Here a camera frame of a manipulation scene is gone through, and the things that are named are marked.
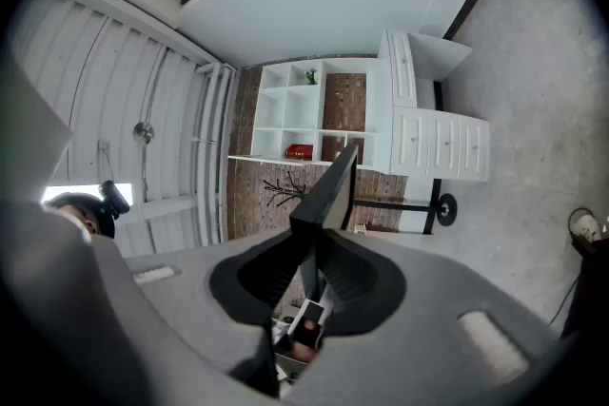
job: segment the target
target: round black base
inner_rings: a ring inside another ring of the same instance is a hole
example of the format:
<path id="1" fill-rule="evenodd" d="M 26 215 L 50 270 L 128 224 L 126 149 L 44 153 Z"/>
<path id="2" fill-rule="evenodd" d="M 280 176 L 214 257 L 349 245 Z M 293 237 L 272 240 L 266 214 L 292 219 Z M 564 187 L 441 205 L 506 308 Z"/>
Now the round black base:
<path id="1" fill-rule="evenodd" d="M 457 200 L 450 193 L 444 193 L 438 199 L 436 217 L 441 226 L 447 227 L 453 224 L 457 218 Z"/>

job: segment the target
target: person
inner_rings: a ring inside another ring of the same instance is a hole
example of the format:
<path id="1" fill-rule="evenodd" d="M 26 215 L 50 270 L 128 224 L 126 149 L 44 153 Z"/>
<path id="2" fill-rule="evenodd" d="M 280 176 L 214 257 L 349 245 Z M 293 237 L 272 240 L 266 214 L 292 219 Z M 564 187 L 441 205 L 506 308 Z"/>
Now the person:
<path id="1" fill-rule="evenodd" d="M 114 239 L 114 219 L 108 204 L 85 193 L 62 193 L 43 202 L 60 213 L 78 220 L 91 236 L 103 235 Z"/>
<path id="2" fill-rule="evenodd" d="M 609 296 L 609 239 L 602 238 L 599 222 L 587 208 L 577 208 L 569 217 L 569 233 L 581 254 L 580 275 L 561 336 L 606 326 Z"/>

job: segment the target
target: brick wall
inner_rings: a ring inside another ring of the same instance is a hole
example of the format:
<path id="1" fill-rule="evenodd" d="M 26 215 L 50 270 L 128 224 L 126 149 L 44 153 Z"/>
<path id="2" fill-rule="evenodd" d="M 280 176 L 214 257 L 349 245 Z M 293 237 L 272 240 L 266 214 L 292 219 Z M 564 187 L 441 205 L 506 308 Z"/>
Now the brick wall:
<path id="1" fill-rule="evenodd" d="M 261 75 L 261 68 L 242 70 L 232 121 L 229 154 L 249 154 Z M 364 127 L 365 75 L 328 75 L 324 103 L 324 128 L 364 130 Z M 327 142 L 324 141 L 323 155 L 333 155 L 335 150 L 340 150 L 342 146 L 340 142 L 337 143 L 336 139 L 329 138 Z M 359 145 L 363 143 L 362 140 L 353 142 Z M 282 186 L 288 186 L 287 171 L 290 171 L 296 185 L 306 185 L 306 188 L 309 189 L 322 177 L 325 170 L 325 166 L 314 164 L 290 166 L 228 160 L 226 192 L 228 237 L 238 239 L 266 229 L 289 226 L 288 216 L 298 204 L 298 200 L 294 199 L 276 207 L 275 204 L 282 198 L 277 197 L 271 205 L 267 206 L 272 194 L 265 190 L 263 180 L 273 184 L 279 180 Z M 402 203 L 405 186 L 405 177 L 358 170 L 355 186 L 356 198 Z M 399 210 L 356 206 L 349 226 L 352 228 L 355 223 L 365 223 L 366 227 L 370 229 L 397 231 L 401 213 Z"/>

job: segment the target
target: black stand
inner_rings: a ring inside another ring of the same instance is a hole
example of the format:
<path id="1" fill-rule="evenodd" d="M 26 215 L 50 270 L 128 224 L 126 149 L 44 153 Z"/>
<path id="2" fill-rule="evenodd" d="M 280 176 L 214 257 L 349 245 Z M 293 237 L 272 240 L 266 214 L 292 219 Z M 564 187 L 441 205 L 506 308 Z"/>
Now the black stand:
<path id="1" fill-rule="evenodd" d="M 284 188 L 279 184 L 279 179 L 277 179 L 276 184 L 269 183 L 267 180 L 263 180 L 266 184 L 265 189 L 272 191 L 273 196 L 270 198 L 266 206 L 269 206 L 275 198 L 279 195 L 284 195 L 287 198 L 284 198 L 279 203 L 277 203 L 277 207 L 283 205 L 285 202 L 288 202 L 294 198 L 301 199 L 305 195 L 306 185 L 303 184 L 302 188 L 299 188 L 292 180 L 292 175 L 287 171 L 287 177 L 289 178 L 289 182 L 291 184 L 290 188 Z M 369 202 L 368 200 L 353 200 L 353 204 L 357 206 L 367 206 L 369 208 L 383 208 L 386 210 L 401 210 L 405 212 L 425 212 L 427 214 L 431 214 L 438 219 L 438 223 L 444 227 L 450 226 L 453 224 L 455 219 L 457 218 L 457 200 L 450 193 L 444 193 L 441 197 L 437 199 L 435 203 L 430 205 L 415 205 L 415 204 L 402 204 L 402 203 L 384 203 L 384 202 Z"/>
<path id="2" fill-rule="evenodd" d="M 383 203 L 383 202 L 369 202 L 367 200 L 354 200 L 354 205 L 367 206 L 369 208 L 383 208 L 386 210 L 402 210 L 404 212 L 425 212 L 435 213 L 438 223 L 444 227 L 453 224 L 457 218 L 457 200 L 450 193 L 444 193 L 438 198 L 436 204 L 430 204 L 429 206 L 415 205 L 415 204 L 401 204 L 401 203 Z"/>

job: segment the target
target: small object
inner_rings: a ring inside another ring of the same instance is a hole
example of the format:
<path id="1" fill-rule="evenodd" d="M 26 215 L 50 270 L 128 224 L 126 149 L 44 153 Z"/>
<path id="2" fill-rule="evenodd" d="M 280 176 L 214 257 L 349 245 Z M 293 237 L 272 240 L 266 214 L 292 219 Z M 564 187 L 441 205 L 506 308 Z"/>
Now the small object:
<path id="1" fill-rule="evenodd" d="M 571 243 L 581 256 L 587 257 L 597 252 L 594 242 L 599 241 L 600 225 L 588 208 L 580 207 L 571 212 L 568 219 Z"/>
<path id="2" fill-rule="evenodd" d="M 285 157 L 288 159 L 313 161 L 313 145 L 293 144 L 285 151 Z"/>
<path id="3" fill-rule="evenodd" d="M 461 315 L 459 324 L 497 383 L 507 384 L 529 368 L 518 346 L 483 311 Z"/>
<path id="4" fill-rule="evenodd" d="M 129 212 L 129 203 L 127 203 L 125 197 L 118 190 L 116 184 L 114 184 L 114 181 L 108 180 L 101 183 L 97 187 L 97 190 L 102 196 L 102 202 L 106 204 L 114 220 L 117 220 L 120 215 Z"/>
<path id="5" fill-rule="evenodd" d="M 304 74 L 304 77 L 308 80 L 309 85 L 317 85 L 317 82 L 315 81 L 316 72 L 317 72 L 317 69 L 312 68 Z"/>
<path id="6" fill-rule="evenodd" d="M 154 128 L 150 122 L 139 122 L 133 128 L 133 140 L 138 145 L 147 145 L 154 137 Z"/>
<path id="7" fill-rule="evenodd" d="M 438 198 L 436 217 L 441 226 L 448 227 L 457 219 L 457 200 L 450 193 L 444 193 Z"/>
<path id="8" fill-rule="evenodd" d="M 292 357 L 301 362 L 315 359 L 322 346 L 321 318 L 324 308 L 319 303 L 304 300 L 287 334 L 292 338 Z"/>
<path id="9" fill-rule="evenodd" d="M 165 265 L 163 267 L 150 269 L 149 271 L 144 271 L 143 273 L 134 274 L 133 278 L 135 279 L 135 282 L 141 286 L 142 284 L 148 284 L 149 282 L 155 282 L 156 280 L 165 280 L 175 275 L 176 272 L 168 265 Z"/>

